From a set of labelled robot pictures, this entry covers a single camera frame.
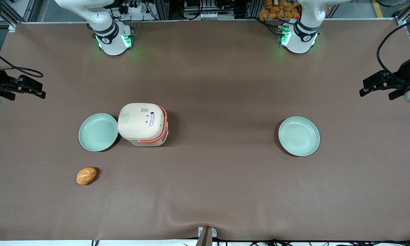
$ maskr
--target brown mat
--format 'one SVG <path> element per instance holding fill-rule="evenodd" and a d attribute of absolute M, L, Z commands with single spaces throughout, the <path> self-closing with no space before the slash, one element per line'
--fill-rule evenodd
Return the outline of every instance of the brown mat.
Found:
<path fill-rule="evenodd" d="M 2 55 L 42 71 L 47 98 L 0 109 L 0 240 L 188 238 L 203 225 L 226 240 L 410 240 L 410 104 L 358 94 L 394 27 L 327 21 L 294 55 L 257 22 L 145 23 L 133 51 L 109 57 L 85 25 L 18 25 Z M 410 58 L 405 30 L 381 56 L 394 71 Z M 87 117 L 142 101 L 169 112 L 162 147 L 80 146 Z M 278 143 L 294 115 L 320 131 L 311 156 Z M 79 186 L 88 165 L 102 173 Z"/>

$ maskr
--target white rice cooker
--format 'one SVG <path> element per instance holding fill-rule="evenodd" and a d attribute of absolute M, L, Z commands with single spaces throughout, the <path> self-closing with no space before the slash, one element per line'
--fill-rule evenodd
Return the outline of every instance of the white rice cooker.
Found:
<path fill-rule="evenodd" d="M 136 146 L 162 145 L 169 134 L 166 110 L 152 103 L 130 103 L 118 117 L 118 132 Z"/>

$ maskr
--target black cable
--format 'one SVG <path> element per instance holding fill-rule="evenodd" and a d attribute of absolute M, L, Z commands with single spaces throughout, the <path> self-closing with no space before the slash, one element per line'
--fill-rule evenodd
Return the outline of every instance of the black cable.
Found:
<path fill-rule="evenodd" d="M 404 245 L 404 246 L 410 246 L 409 243 L 405 243 L 405 242 L 399 242 L 399 241 L 394 241 L 394 240 L 384 240 L 384 241 L 380 241 L 380 242 L 376 242 L 376 243 L 372 243 L 372 245 L 377 245 L 380 243 L 393 243 L 393 244 L 400 244 L 400 245 Z"/>
<path fill-rule="evenodd" d="M 184 20 L 190 20 L 190 21 L 192 21 L 192 20 L 196 19 L 197 17 L 199 17 L 200 14 L 202 13 L 202 10 L 203 10 L 203 2 L 202 2 L 202 0 L 198 0 L 198 1 L 199 1 L 199 6 L 198 6 L 198 8 L 197 8 L 197 13 L 196 13 L 196 15 L 195 15 L 193 18 L 189 19 L 189 18 L 185 17 L 185 16 L 181 13 L 181 8 L 182 8 L 182 7 L 178 8 L 178 14 L 180 15 L 180 17 L 181 17 L 182 19 L 184 19 Z"/>
<path fill-rule="evenodd" d="M 29 76 L 35 77 L 35 78 L 42 78 L 44 77 L 44 74 L 42 74 L 40 71 L 37 71 L 35 69 L 31 69 L 31 68 L 27 68 L 27 67 L 15 67 L 12 63 L 8 62 L 7 60 L 5 60 L 2 56 L 0 56 L 0 59 L 2 59 L 2 61 L 6 62 L 9 66 L 11 66 L 12 69 L 16 69 L 22 73 L 25 73 Z"/>
<path fill-rule="evenodd" d="M 267 29 L 269 29 L 269 31 L 271 33 L 275 34 L 276 36 L 282 36 L 282 34 L 279 34 L 279 33 L 276 33 L 275 31 L 273 31 L 267 23 L 266 23 L 266 27 L 267 27 Z"/>
<path fill-rule="evenodd" d="M 384 65 L 384 63 L 381 61 L 381 58 L 379 57 L 379 51 L 381 50 L 381 47 L 384 45 L 384 43 L 385 43 L 385 41 L 393 34 L 393 33 L 395 33 L 397 30 L 399 30 L 399 29 L 401 29 L 401 28 L 403 28 L 403 27 L 406 27 L 406 26 L 408 26 L 408 25 L 410 25 L 410 22 L 408 22 L 408 23 L 405 23 L 405 24 L 403 24 L 403 25 L 400 25 L 400 26 L 398 26 L 398 27 L 396 27 L 394 30 L 392 30 L 389 34 L 387 34 L 387 36 L 385 36 L 385 38 L 382 40 L 382 42 L 381 42 L 381 44 L 378 46 L 378 50 L 376 51 L 376 58 L 378 59 L 378 62 L 379 62 L 379 64 L 381 65 L 381 67 L 382 67 L 382 69 L 384 69 L 390 76 L 392 76 L 392 78 L 395 78 L 397 81 L 399 81 L 399 83 L 401 83 L 401 84 L 405 84 L 405 82 L 402 80 L 402 79 L 400 79 L 400 78 L 398 78 L 396 75 L 394 75 L 385 65 Z"/>
<path fill-rule="evenodd" d="M 150 8 L 149 3 L 146 1 L 143 1 L 144 5 L 146 6 L 146 8 L 149 10 L 150 15 L 155 19 L 155 21 L 158 20 L 158 18 L 156 17 L 155 13 L 153 13 L 153 10 Z"/>
<path fill-rule="evenodd" d="M 266 21 L 265 21 L 265 20 L 263 21 L 263 20 L 261 20 L 261 19 L 258 18 L 258 17 L 248 17 L 247 19 L 255 19 L 255 20 L 257 20 L 258 22 L 260 22 L 261 24 L 266 25 Z M 297 22 L 291 23 L 291 22 L 288 22 L 288 21 L 286 21 L 286 20 L 279 19 L 279 18 L 275 18 L 275 19 L 273 19 L 273 20 L 279 20 L 279 21 L 282 21 L 282 22 L 285 22 L 285 23 L 288 23 L 288 24 L 291 24 L 291 25 L 294 25 L 294 24 L 297 23 Z M 271 25 L 271 24 L 267 24 L 267 25 L 269 25 L 269 27 L 278 27 L 277 25 Z"/>
<path fill-rule="evenodd" d="M 381 6 L 383 6 L 383 7 L 386 7 L 386 8 L 393 8 L 393 6 L 392 6 L 392 5 L 386 5 L 386 4 L 383 4 L 383 3 L 379 2 L 378 0 L 375 0 L 375 2 L 377 2 L 379 5 L 381 5 Z"/>
<path fill-rule="evenodd" d="M 218 4 L 218 0 L 214 0 L 214 5 L 217 6 L 217 8 L 223 9 L 223 10 L 229 10 L 229 9 L 233 9 L 234 5 L 220 5 Z"/>
<path fill-rule="evenodd" d="M 112 8 L 109 8 L 109 10 L 111 11 L 111 15 L 112 15 L 112 18 L 115 20 L 116 18 L 118 18 L 118 20 L 120 20 L 120 17 L 119 16 L 117 16 L 117 15 L 114 15 L 114 13 L 112 12 Z"/>

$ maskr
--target green led light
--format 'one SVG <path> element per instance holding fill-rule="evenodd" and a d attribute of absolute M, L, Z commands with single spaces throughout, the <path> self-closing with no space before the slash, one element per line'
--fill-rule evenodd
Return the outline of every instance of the green led light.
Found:
<path fill-rule="evenodd" d="M 315 44 L 315 38 L 317 38 L 317 33 L 315 34 L 315 36 L 313 37 L 313 42 L 311 43 L 311 46 L 313 46 Z"/>
<path fill-rule="evenodd" d="M 290 37 L 291 37 L 291 32 L 288 31 L 288 32 L 286 33 L 286 35 L 284 35 L 284 36 L 282 37 L 282 43 L 281 43 L 281 44 L 282 44 L 282 45 L 287 45 Z"/>
<path fill-rule="evenodd" d="M 99 47 L 102 48 L 102 45 L 100 44 L 100 40 L 97 36 L 96 36 L 96 39 L 97 39 L 97 43 L 99 43 Z"/>
<path fill-rule="evenodd" d="M 126 47 L 130 47 L 130 37 L 122 35 L 122 40 Z"/>

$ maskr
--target plate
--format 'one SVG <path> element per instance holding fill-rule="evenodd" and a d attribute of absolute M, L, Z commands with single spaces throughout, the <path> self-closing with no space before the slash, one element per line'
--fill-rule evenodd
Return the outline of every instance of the plate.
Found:
<path fill-rule="evenodd" d="M 290 154 L 308 156 L 314 153 L 320 144 L 317 127 L 303 117 L 290 117 L 279 126 L 279 141 Z"/>
<path fill-rule="evenodd" d="M 86 150 L 94 152 L 109 148 L 117 136 L 117 121 L 105 113 L 90 116 L 79 129 L 80 144 Z"/>

